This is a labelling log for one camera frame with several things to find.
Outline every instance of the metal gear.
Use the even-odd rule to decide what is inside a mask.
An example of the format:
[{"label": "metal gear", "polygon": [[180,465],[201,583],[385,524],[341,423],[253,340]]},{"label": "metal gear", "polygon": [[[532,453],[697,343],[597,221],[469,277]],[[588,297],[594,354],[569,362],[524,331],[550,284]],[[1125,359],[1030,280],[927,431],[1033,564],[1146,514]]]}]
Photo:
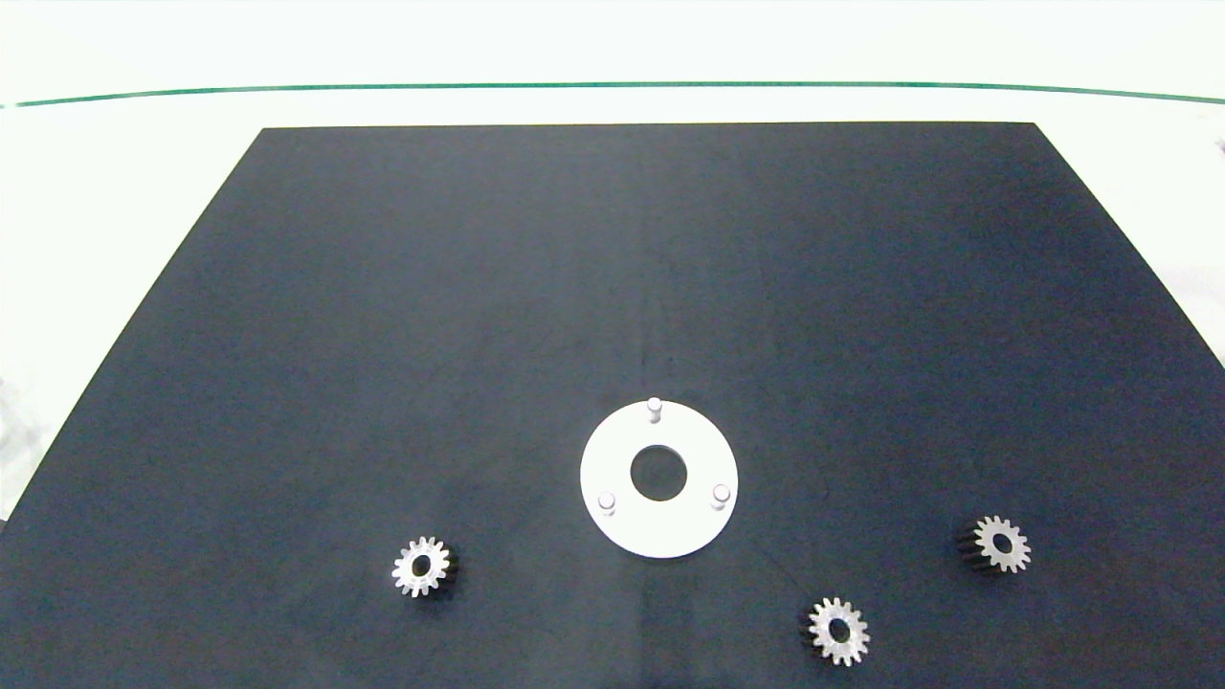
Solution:
[{"label": "metal gear", "polygon": [[[809,615],[812,625],[809,634],[812,635],[812,647],[821,651],[821,657],[832,658],[834,664],[839,662],[850,667],[853,662],[860,662],[860,655],[867,652],[867,623],[860,619],[860,612],[850,607],[850,602],[842,602],[834,598],[822,600],[812,606],[813,614]],[[848,629],[846,639],[838,641],[829,630],[829,624],[842,620]]]},{"label": "metal gear", "polygon": [[[401,559],[396,560],[396,569],[391,575],[396,580],[396,587],[405,596],[412,591],[414,598],[418,595],[428,596],[430,588],[437,588],[439,581],[446,579],[451,568],[451,560],[447,559],[451,550],[445,550],[442,541],[435,541],[432,536],[429,539],[423,536],[420,541],[409,541],[408,548],[401,548],[399,554]],[[413,563],[423,555],[430,560],[429,569],[425,574],[413,574]]]},{"label": "metal gear", "polygon": [[[1008,548],[996,546],[996,537],[1008,541]],[[958,538],[958,549],[962,559],[976,570],[1016,574],[1025,569],[1025,563],[1029,561],[1030,548],[1025,541],[1028,538],[1020,535],[1019,527],[996,515],[982,517],[967,528]]]}]

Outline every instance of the green line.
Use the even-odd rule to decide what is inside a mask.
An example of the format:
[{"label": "green line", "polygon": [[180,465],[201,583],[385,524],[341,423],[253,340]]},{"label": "green line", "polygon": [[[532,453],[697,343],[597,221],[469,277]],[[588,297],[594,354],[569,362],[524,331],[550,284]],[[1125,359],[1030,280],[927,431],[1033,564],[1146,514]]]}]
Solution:
[{"label": "green line", "polygon": [[202,96],[206,93],[268,93],[279,91],[443,91],[443,89],[508,89],[508,88],[970,88],[978,91],[1035,91],[1040,93],[1074,93],[1079,96],[1112,96],[1116,98],[1147,98],[1152,101],[1178,101],[1225,105],[1225,98],[1208,96],[1180,96],[1177,93],[1149,93],[1144,91],[1116,91],[1112,88],[1082,88],[1077,86],[1033,86],[1025,83],[973,83],[957,81],[537,81],[537,82],[478,82],[478,83],[296,83],[284,86],[216,86],[205,88],[165,88],[159,91],[131,91],[127,93],[99,93],[44,101],[22,101],[0,104],[2,108],[34,108],[38,105],[64,105],[93,101],[119,101],[124,98],[153,98],[157,96]]}]

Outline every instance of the white disc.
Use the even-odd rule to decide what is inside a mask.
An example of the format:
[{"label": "white disc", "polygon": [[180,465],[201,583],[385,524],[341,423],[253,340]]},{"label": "white disc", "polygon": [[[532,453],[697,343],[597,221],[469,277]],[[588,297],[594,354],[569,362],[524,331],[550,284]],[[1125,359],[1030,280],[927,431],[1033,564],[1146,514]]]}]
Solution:
[{"label": "white disc", "polygon": [[[647,498],[630,477],[638,452],[657,446],[685,462],[685,487],[669,500]],[[621,407],[595,427],[578,482],[600,531],[647,558],[679,558],[713,541],[731,517],[740,488],[723,433],[685,405],[654,397]]]}]

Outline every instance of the center hole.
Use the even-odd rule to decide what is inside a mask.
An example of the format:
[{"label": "center hole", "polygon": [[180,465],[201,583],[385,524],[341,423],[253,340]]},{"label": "center hole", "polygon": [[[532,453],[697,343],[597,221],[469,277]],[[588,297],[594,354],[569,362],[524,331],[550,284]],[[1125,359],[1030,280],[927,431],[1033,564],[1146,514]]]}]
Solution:
[{"label": "center hole", "polygon": [[829,635],[834,638],[834,641],[844,644],[850,639],[850,626],[840,619],[829,620]]},{"label": "center hole", "polygon": [[685,461],[676,452],[655,445],[647,447],[633,457],[630,465],[630,478],[633,487],[652,500],[671,500],[685,488],[688,472]]},{"label": "center hole", "polygon": [[425,576],[430,571],[430,557],[417,555],[413,559],[413,576]]}]

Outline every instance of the gear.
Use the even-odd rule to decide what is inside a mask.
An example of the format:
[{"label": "gear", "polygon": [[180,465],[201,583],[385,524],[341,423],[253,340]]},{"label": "gear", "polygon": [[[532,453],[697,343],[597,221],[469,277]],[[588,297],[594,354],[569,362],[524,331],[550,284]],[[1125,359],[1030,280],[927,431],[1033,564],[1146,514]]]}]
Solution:
[{"label": "gear", "polygon": [[[821,651],[821,657],[832,657],[834,664],[842,662],[846,667],[860,662],[860,655],[867,652],[867,642],[872,638],[867,635],[867,623],[859,618],[859,611],[853,609],[850,602],[844,603],[838,598],[832,603],[829,598],[824,598],[812,606],[812,609],[815,614],[809,615],[812,620],[809,634],[812,635],[812,647]],[[846,625],[846,635],[842,641],[835,638],[840,634],[829,629],[838,620]]]},{"label": "gear", "polygon": [[[1000,539],[1007,541],[1007,548],[997,544]],[[974,522],[958,538],[958,549],[962,559],[970,563],[976,570],[1003,574],[1025,569],[1029,561],[1028,541],[1020,535],[1020,528],[1008,520],[1001,520],[998,515],[982,517]]]},{"label": "gear", "polygon": [[[430,588],[437,588],[439,581],[446,579],[451,568],[451,560],[447,559],[451,550],[445,550],[442,541],[436,542],[432,536],[428,541],[424,536],[420,541],[409,541],[408,548],[402,548],[399,554],[401,559],[396,560],[396,569],[391,575],[396,580],[396,587],[402,588],[405,596],[412,591],[414,598],[418,595],[428,596]],[[415,574],[413,563],[421,557],[429,559],[429,569],[424,574]]]}]

